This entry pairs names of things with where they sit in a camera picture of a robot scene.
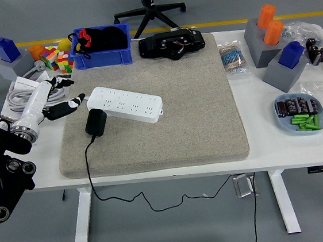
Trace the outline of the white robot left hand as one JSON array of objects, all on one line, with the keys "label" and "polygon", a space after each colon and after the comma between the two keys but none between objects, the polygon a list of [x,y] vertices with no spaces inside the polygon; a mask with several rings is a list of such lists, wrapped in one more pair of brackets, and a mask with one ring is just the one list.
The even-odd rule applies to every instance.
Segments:
[{"label": "white robot left hand", "polygon": [[10,132],[17,136],[27,138],[28,141],[34,142],[39,137],[39,124],[44,120],[43,109],[52,90],[62,87],[69,87],[74,83],[73,80],[66,78],[56,78],[44,80],[39,83],[30,96],[21,118],[14,122]]}]

